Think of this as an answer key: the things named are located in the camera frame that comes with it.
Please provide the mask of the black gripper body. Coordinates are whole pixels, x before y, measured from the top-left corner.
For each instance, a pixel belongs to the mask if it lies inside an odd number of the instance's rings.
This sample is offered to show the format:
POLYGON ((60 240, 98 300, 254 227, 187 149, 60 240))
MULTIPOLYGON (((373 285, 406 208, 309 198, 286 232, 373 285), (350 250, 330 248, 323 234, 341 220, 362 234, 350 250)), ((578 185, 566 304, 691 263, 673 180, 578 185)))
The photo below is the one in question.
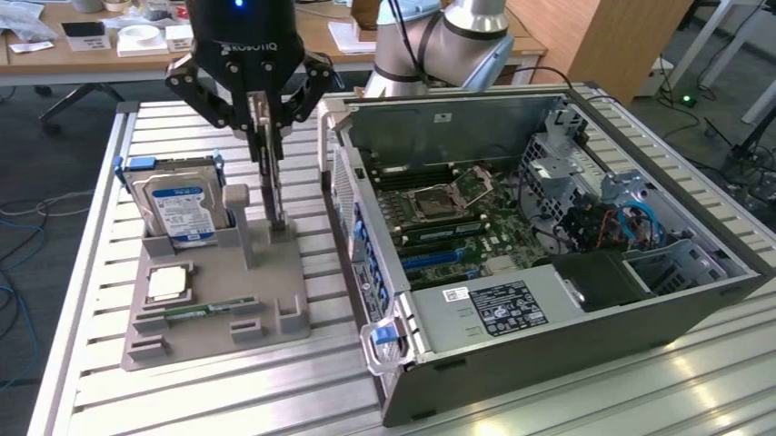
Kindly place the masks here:
POLYGON ((231 92, 223 125, 254 127, 247 95, 278 95, 302 63, 305 47, 297 32, 291 1, 188 1, 191 59, 231 92))

